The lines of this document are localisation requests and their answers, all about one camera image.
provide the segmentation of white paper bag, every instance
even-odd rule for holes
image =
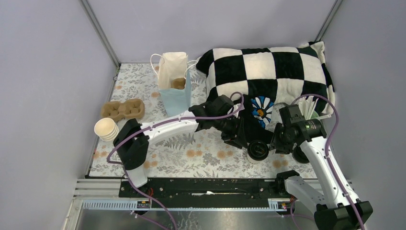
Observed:
[[[152,57],[160,56],[159,70],[155,71]],[[150,59],[151,67],[158,76],[158,89],[168,116],[175,116],[188,110],[191,106],[191,80],[188,67],[188,55],[185,52],[170,52],[162,55],[153,54]],[[178,78],[185,78],[185,89],[172,89],[171,83]]]
[[[159,60],[159,73],[158,76],[158,88],[160,90],[170,89],[170,83],[177,78],[184,78],[185,71],[188,68],[188,55],[185,52],[170,52],[163,53]]]

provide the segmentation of cardboard cup holder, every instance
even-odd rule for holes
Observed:
[[[145,105],[141,99],[130,99],[121,102],[107,102],[101,108],[101,116],[118,122],[121,119],[142,118],[145,115]]]

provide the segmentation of bag handle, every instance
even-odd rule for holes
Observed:
[[[157,77],[158,77],[158,79],[159,79],[159,75],[158,75],[157,71],[155,70],[154,66],[152,65],[152,57],[153,57],[154,55],[160,56],[161,58],[163,58],[163,56],[160,55],[160,54],[153,54],[153,55],[151,55],[151,58],[149,59],[149,63],[151,64],[152,70],[156,73],[156,75],[157,75]]]
[[[197,64],[197,60],[191,60],[191,61],[188,61],[188,65],[189,65],[189,63],[191,63],[191,62],[193,62],[193,61],[195,61],[196,63],[194,63],[194,64],[190,65],[189,67],[187,67],[187,69],[185,70],[185,78],[186,78],[186,73],[188,72],[188,70],[189,70],[191,67],[193,67],[193,66],[195,66],[195,65]]]

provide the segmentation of cable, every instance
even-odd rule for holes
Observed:
[[[302,230],[302,229],[299,227],[299,225],[297,225],[296,220],[295,220],[294,217],[293,217],[293,206],[294,206],[294,203],[295,203],[295,202],[296,202],[296,200],[293,200],[293,202],[291,203],[291,208],[290,208],[290,210],[291,210],[291,217],[292,217],[293,223],[296,225],[297,229],[298,229],[298,230]]]
[[[236,109],[235,111],[233,111],[233,112],[231,112],[231,113],[229,113],[229,114],[227,114],[227,115],[223,115],[223,116],[207,116],[207,117],[205,117],[205,116],[187,116],[187,117],[181,117],[180,119],[179,119],[179,118],[174,118],[174,119],[169,119],[169,120],[166,120],[166,121],[159,122],[159,123],[154,124],[154,125],[152,125],[152,126],[148,126],[148,127],[146,127],[146,128],[143,128],[143,129],[141,129],[141,130],[139,130],[139,131],[137,131],[137,132],[135,132],[135,133],[129,135],[126,139],[124,139],[124,140],[121,141],[119,144],[117,144],[117,146],[115,146],[115,147],[113,148],[113,150],[112,150],[112,151],[109,153],[109,155],[107,156],[107,162],[110,163],[110,164],[121,164],[121,165],[122,165],[123,163],[121,163],[121,162],[119,162],[119,161],[112,161],[112,160],[110,160],[110,157],[113,155],[113,153],[116,152],[123,144],[125,144],[127,141],[131,140],[132,138],[134,138],[134,137],[137,136],[138,134],[143,133],[143,132],[148,131],[148,130],[151,130],[151,129],[153,129],[153,128],[159,127],[159,126],[161,126],[161,125],[164,125],[164,124],[167,124],[167,123],[170,123],[170,122],[174,122],[174,121],[178,121],[178,120],[197,120],[197,119],[199,119],[199,120],[217,120],[217,119],[224,119],[224,118],[228,118],[228,117],[233,116],[234,114],[238,113],[240,110],[242,110],[242,109],[244,108],[244,96],[243,96],[242,93],[240,93],[240,92],[234,92],[234,93],[231,94],[230,98],[232,98],[235,94],[239,94],[239,95],[241,96],[241,104],[240,104],[240,106],[238,107],[238,109]],[[158,203],[158,204],[168,213],[168,215],[169,215],[170,219],[172,220],[172,223],[173,223],[173,225],[174,225],[174,227],[175,227],[175,230],[177,230],[177,229],[178,229],[178,226],[176,225],[175,218],[174,218],[174,217],[172,216],[172,214],[168,211],[168,209],[167,209],[161,202],[159,202],[157,199],[155,199],[155,198],[153,198],[153,197],[151,197],[151,196],[149,196],[149,195],[147,195],[147,194],[141,192],[141,191],[133,184],[133,182],[131,181],[130,177],[128,176],[127,171],[126,171],[124,168],[123,168],[123,170],[124,170],[125,175],[127,176],[128,182],[130,183],[130,185],[132,186],[132,188],[133,188],[134,190],[136,190],[139,194],[141,194],[141,195],[145,196],[146,198],[151,199],[151,200],[155,201],[156,203]],[[159,225],[159,226],[161,227],[161,225],[158,224],[157,222],[155,222],[155,221],[153,221],[153,220],[149,220],[149,221],[150,221],[150,222],[153,222],[153,223],[156,223],[157,225]]]
[[[325,97],[323,97],[323,96],[320,96],[320,95],[317,95],[317,94],[313,94],[313,93],[305,94],[305,95],[302,95],[302,96],[296,98],[296,99],[292,102],[292,104],[294,104],[295,102],[297,102],[297,100],[301,99],[302,97],[308,97],[308,96],[318,97],[318,98],[321,98],[321,99],[323,99],[324,101],[326,101],[326,102],[331,106],[331,108],[333,108],[334,114],[336,115],[336,123],[334,124],[334,127],[333,127],[333,129],[331,130],[331,133],[330,133],[330,135],[329,135],[328,138],[327,138],[326,146],[324,147],[324,150],[325,150],[325,155],[326,155],[326,159],[327,159],[328,165],[330,166],[330,169],[331,169],[331,171],[333,172],[334,178],[336,179],[338,185],[340,186],[340,188],[341,188],[341,190],[344,192],[344,194],[348,194],[348,192],[347,192],[347,190],[346,190],[344,184],[342,183],[342,181],[340,180],[340,178],[339,178],[339,176],[338,176],[338,174],[337,174],[336,169],[334,168],[333,162],[332,162],[331,159],[328,157],[328,156],[329,156],[328,147],[330,146],[331,138],[333,137],[334,133],[336,132],[336,129],[337,129],[337,126],[338,126],[338,122],[339,122],[339,117],[338,117],[337,109],[335,108],[335,106],[333,105],[333,103],[331,103],[331,101],[329,101],[327,98],[325,98]],[[358,220],[358,222],[360,223],[361,230],[365,230],[364,223],[363,223],[363,221],[362,221],[362,219],[361,219],[360,213],[359,213],[358,210],[357,210],[357,207],[355,207],[355,204],[354,204],[354,202],[351,200],[351,197],[350,197],[349,195],[346,195],[346,198],[347,198],[348,202],[350,203],[352,209],[353,209],[354,212],[355,212],[355,216],[357,217],[357,220]]]
[[[149,221],[149,222],[151,222],[151,223],[153,223],[153,224],[156,224],[156,225],[160,226],[160,227],[161,227],[162,229],[164,229],[164,230],[169,230],[169,229],[165,228],[165,226],[163,226],[162,224],[156,222],[156,221],[153,220],[153,219],[150,219],[150,218],[148,218],[148,217],[144,217],[144,216],[139,215],[139,214],[135,214],[135,218],[138,218],[138,217],[140,217],[140,218],[142,218],[142,219],[144,219],[144,220],[146,220],[146,221]]]

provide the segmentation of table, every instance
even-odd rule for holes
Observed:
[[[192,105],[206,100],[206,76],[196,68],[190,71],[192,82]],[[159,121],[166,118],[160,98],[157,78],[150,64],[122,64],[111,101],[124,102],[139,98],[146,108],[145,116],[138,122]],[[281,121],[279,109],[274,105],[272,120],[267,129],[273,130]],[[126,120],[118,122],[122,128]],[[267,159],[259,164],[247,160],[246,149],[238,149],[223,143],[221,132],[214,128],[194,134],[183,134],[161,141],[149,147],[144,167],[148,177],[215,177],[215,178],[275,178],[277,173],[296,170],[303,178],[316,178],[310,164],[297,163],[292,155],[275,154],[271,151]],[[91,177],[122,177],[121,165],[108,164],[107,155],[113,143],[99,140],[90,167]],[[120,161],[117,153],[112,156]]]

